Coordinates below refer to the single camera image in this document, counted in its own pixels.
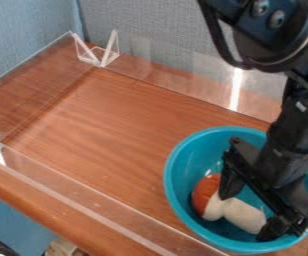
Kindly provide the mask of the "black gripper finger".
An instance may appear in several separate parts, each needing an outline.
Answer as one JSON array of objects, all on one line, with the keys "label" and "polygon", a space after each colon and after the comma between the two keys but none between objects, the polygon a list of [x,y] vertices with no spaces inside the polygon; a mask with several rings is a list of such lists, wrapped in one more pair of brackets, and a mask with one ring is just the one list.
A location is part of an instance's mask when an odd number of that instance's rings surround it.
[{"label": "black gripper finger", "polygon": [[298,224],[302,222],[301,218],[287,219],[282,215],[274,215],[267,219],[267,222],[263,224],[259,232],[255,236],[255,239],[259,242],[268,242],[284,235],[299,235]]},{"label": "black gripper finger", "polygon": [[234,169],[224,164],[220,172],[220,183],[218,194],[222,200],[235,197],[236,194],[242,191],[244,182],[235,173]]}]

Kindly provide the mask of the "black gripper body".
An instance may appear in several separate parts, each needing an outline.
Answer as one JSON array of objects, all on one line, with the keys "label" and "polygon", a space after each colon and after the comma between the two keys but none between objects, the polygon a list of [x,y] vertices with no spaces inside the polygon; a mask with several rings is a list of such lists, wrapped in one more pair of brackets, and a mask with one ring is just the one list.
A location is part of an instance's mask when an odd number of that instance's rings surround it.
[{"label": "black gripper body", "polygon": [[262,148],[238,137],[223,153],[227,164],[274,215],[301,218],[299,234],[308,229],[308,88],[286,80],[282,110],[266,132]]}]

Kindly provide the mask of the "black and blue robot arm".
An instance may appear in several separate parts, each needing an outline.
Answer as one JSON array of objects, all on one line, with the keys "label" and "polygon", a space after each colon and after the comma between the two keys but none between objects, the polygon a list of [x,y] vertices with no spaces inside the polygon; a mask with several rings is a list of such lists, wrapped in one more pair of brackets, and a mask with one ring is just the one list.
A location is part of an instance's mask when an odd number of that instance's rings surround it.
[{"label": "black and blue robot arm", "polygon": [[256,239],[308,229],[308,0],[196,0],[219,56],[234,67],[286,75],[280,113],[255,148],[223,153],[219,197],[248,187],[274,212]]}]

